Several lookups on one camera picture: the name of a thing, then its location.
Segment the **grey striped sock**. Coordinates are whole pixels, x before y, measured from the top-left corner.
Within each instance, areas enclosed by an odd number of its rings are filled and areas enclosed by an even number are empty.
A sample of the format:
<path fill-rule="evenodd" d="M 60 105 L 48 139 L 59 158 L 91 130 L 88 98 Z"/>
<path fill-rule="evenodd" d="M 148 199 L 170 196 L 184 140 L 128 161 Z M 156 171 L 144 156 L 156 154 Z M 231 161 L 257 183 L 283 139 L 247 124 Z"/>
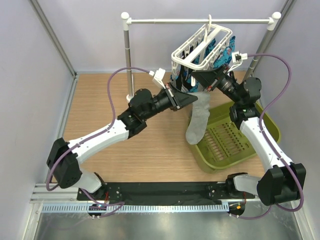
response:
<path fill-rule="evenodd" d="M 192 103 L 191 119 L 185 133 L 186 141 L 190 145 L 198 144 L 205 135 L 210 116 L 210 94 L 207 91 L 192 93 L 197 100 Z"/>

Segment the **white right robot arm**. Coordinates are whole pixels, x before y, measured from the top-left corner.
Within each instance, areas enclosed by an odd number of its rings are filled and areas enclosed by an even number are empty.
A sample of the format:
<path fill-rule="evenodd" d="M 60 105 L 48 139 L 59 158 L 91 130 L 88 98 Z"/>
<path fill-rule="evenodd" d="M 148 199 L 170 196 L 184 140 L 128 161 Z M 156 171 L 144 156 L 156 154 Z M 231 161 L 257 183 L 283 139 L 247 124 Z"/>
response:
<path fill-rule="evenodd" d="M 259 197 L 266 206 L 280 206 L 295 200 L 302 205 L 306 169 L 303 164 L 294 163 L 269 133 L 256 104 L 261 97 L 261 80 L 249 77 L 237 83 L 227 65 L 212 70 L 196 70 L 191 76 L 206 90 L 219 89 L 233 101 L 229 109 L 230 120 L 249 140 L 265 171 L 263 177 L 247 173 L 228 176 L 226 194 L 237 198 L 247 192 Z"/>

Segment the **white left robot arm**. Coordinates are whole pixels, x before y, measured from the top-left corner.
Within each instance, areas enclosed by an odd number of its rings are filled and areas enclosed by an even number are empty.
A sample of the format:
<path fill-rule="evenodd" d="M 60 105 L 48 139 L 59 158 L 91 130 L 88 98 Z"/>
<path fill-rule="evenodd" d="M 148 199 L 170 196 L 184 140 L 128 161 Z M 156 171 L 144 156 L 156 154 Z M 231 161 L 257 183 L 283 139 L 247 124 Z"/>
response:
<path fill-rule="evenodd" d="M 146 88 L 137 90 L 128 108 L 110 124 L 78 139 L 56 139 L 46 162 L 50 177 L 55 178 L 61 189 L 76 187 L 88 192 L 94 200 L 101 200 L 106 195 L 102 178 L 97 173 L 86 172 L 80 165 L 101 150 L 138 135 L 155 115 L 167 109 L 178 111 L 197 100 L 197 96 L 182 92 L 170 83 L 156 95 Z"/>

